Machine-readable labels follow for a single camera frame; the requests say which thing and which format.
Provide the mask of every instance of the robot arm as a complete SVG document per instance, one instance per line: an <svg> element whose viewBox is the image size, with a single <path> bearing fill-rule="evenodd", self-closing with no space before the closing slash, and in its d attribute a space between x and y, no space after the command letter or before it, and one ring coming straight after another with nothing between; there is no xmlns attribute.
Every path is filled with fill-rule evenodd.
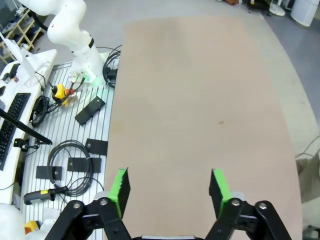
<svg viewBox="0 0 320 240"><path fill-rule="evenodd" d="M48 27L51 42L67 46L74 55L70 73L85 69L96 76L102 76L103 59L94 45L91 35L80 29L87 6L83 0L18 0L38 15L55 15Z"/></svg>

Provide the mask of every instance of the wooden shelf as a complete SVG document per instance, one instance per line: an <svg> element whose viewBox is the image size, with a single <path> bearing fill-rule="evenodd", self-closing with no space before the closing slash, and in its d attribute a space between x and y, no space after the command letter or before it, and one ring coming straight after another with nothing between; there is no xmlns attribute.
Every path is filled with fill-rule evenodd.
<svg viewBox="0 0 320 240"><path fill-rule="evenodd" d="M25 27L21 27L21 23L26 20L26 16L28 15L28 13L30 12L29 9L27 9L25 11L25 13L22 15L22 17L19 19L19 21L16 23L16 25L10 30L9 33L5 34L5 38L6 39L12 39L13 36L15 35L15 32L19 32L19 34L21 34L20 39L18 40L17 44L20 47L21 43L25 42L25 44L28 45L27 50L29 51L30 49L34 49L34 42L37 38L37 36L39 35L40 32L42 32L42 28L39 27L38 30L35 31L34 36L32 37L32 39L29 39L27 34L28 32L34 27L36 26L35 20L33 19L27 26ZM0 43L0 51L3 49L7 49L6 45L4 42ZM2 56L0 53L0 59L2 59L4 61L5 64L8 64L9 61L7 60L8 58L11 58L13 61L15 61L15 57L13 56L13 54L9 51L8 54Z"/></svg>

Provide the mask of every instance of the green tape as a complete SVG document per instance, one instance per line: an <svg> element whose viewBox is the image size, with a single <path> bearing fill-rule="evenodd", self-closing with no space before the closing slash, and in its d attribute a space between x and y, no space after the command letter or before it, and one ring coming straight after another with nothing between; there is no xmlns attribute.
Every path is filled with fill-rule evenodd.
<svg viewBox="0 0 320 240"><path fill-rule="evenodd" d="M108 198L111 199L111 201L115 204L116 211L118 213L119 218L122 219L122 212L120 208L120 202L119 202L119 193L122 187L123 177L125 173L127 172L126 168L120 168L118 170L118 173L114 179L112 188L109 192Z"/></svg>
<svg viewBox="0 0 320 240"><path fill-rule="evenodd" d="M220 212L219 212L219 216L220 216L222 210L225 207L225 204L230 199L232 199L232 195L231 195L231 192L229 190L229 186L227 184L226 178L225 178L224 173L222 172L222 170L221 169L214 169L213 170L213 174L214 174L214 177L216 179L216 182L218 183L218 186L220 188L221 195L222 195Z"/></svg>

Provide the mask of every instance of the yellow object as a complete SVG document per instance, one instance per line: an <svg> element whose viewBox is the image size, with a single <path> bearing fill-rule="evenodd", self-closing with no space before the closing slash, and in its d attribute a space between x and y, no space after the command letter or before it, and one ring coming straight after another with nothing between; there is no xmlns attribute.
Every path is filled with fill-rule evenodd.
<svg viewBox="0 0 320 240"><path fill-rule="evenodd" d="M30 229L31 232L35 231L35 230L39 230L39 225L37 223L37 221L28 221L25 225L24 225L25 229Z"/></svg>
<svg viewBox="0 0 320 240"><path fill-rule="evenodd" d="M56 90L56 94L54 95L55 98L57 99L63 99L67 96L66 94L66 87L63 84L58 84L57 86L57 90ZM65 106L68 104L68 99L66 99L62 105Z"/></svg>

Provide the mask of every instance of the black pole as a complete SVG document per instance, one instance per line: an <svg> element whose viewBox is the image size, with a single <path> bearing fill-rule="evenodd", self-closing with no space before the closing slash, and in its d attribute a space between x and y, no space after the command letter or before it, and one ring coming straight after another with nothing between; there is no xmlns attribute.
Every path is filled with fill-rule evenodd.
<svg viewBox="0 0 320 240"><path fill-rule="evenodd" d="M23 124L22 122L18 121L17 119L14 119L11 117L8 113L6 113L4 110L0 109L0 117L7 120L9 123L15 125L18 129L21 129L25 133L31 135L32 137L44 142L45 144L51 145L52 141L45 136L41 135L40 133L36 132L32 128L28 127L27 125Z"/></svg>

